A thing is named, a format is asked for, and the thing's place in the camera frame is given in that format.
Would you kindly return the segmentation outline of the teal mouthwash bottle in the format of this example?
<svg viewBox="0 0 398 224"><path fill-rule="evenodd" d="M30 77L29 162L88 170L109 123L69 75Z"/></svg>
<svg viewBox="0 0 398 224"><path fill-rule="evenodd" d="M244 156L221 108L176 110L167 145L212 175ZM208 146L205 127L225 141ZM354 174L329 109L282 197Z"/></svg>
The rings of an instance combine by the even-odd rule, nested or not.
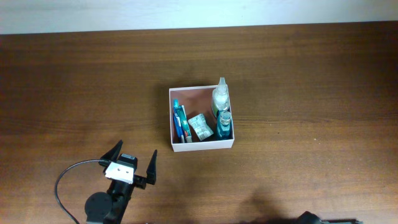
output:
<svg viewBox="0 0 398 224"><path fill-rule="evenodd" d="M228 110L223 110L217 116L217 140L227 140L231 135L231 121L232 115Z"/></svg>

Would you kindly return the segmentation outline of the clear purple spray bottle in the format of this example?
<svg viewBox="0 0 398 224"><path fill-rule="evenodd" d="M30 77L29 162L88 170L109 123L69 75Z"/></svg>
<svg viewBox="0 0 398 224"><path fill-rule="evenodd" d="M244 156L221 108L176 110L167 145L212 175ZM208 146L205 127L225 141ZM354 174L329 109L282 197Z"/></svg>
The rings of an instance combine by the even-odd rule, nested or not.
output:
<svg viewBox="0 0 398 224"><path fill-rule="evenodd" d="M229 90L224 77L220 78L217 87L213 90L211 109L214 117L217 117L220 111L229 110Z"/></svg>

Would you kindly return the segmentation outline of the blue disposable razor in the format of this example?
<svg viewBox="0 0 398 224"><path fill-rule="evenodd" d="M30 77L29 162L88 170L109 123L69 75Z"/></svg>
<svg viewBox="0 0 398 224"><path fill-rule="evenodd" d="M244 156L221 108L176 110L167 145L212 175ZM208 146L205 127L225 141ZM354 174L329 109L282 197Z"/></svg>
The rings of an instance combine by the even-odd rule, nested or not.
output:
<svg viewBox="0 0 398 224"><path fill-rule="evenodd" d="M178 143L181 143L180 126L179 126L178 119L175 114L173 114L173 120L174 120L174 127L175 127L175 130L177 133Z"/></svg>

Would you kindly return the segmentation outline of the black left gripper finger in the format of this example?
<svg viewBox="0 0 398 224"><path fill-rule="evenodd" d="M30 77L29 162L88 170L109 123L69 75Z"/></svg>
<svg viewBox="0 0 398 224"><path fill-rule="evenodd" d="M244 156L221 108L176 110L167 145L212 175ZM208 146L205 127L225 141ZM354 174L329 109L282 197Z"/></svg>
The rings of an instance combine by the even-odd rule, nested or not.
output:
<svg viewBox="0 0 398 224"><path fill-rule="evenodd" d="M119 140L118 143L105 153L100 159L102 162L116 162L123 145L123 141Z"/></svg>
<svg viewBox="0 0 398 224"><path fill-rule="evenodd" d="M157 161L157 150L154 151L154 153L151 157L151 160L149 162L149 165L147 167L147 170L146 170L146 174L147 174L146 182L151 185L155 185L156 180L157 180L156 161Z"/></svg>

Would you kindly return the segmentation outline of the white green packet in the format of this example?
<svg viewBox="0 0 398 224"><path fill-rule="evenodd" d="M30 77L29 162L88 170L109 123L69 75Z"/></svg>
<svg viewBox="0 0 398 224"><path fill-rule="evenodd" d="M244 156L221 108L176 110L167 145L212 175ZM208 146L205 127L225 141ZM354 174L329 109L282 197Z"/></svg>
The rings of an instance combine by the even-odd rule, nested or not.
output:
<svg viewBox="0 0 398 224"><path fill-rule="evenodd" d="M214 135L212 129L207 125L205 115L203 113L194 116L188 120L189 125L194 129L200 141Z"/></svg>

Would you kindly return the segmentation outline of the blue white toothbrush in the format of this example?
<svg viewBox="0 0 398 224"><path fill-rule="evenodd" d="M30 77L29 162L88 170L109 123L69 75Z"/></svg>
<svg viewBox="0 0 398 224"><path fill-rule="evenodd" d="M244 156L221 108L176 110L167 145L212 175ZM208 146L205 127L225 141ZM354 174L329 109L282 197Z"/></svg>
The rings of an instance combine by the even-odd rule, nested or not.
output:
<svg viewBox="0 0 398 224"><path fill-rule="evenodd" d="M180 118L179 118L179 115L177 114L177 108L178 107L179 107L178 100L177 99L173 99L173 111L174 111L174 114L176 115L176 117L178 119L178 123L179 123L179 126L180 126L181 143L184 143L185 142L185 138L184 138L184 135L183 135L183 130L182 130Z"/></svg>

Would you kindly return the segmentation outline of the green toothpaste tube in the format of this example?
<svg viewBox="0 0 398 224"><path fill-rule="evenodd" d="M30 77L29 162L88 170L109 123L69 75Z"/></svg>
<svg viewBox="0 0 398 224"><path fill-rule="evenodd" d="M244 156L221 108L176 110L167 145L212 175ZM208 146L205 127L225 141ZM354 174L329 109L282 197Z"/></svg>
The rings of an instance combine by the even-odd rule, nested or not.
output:
<svg viewBox="0 0 398 224"><path fill-rule="evenodd" d="M192 143L192 134L190 132L184 105L180 105L178 112L179 112L179 116L180 116L180 120L181 120L181 124L182 124L183 133L185 136L185 142Z"/></svg>

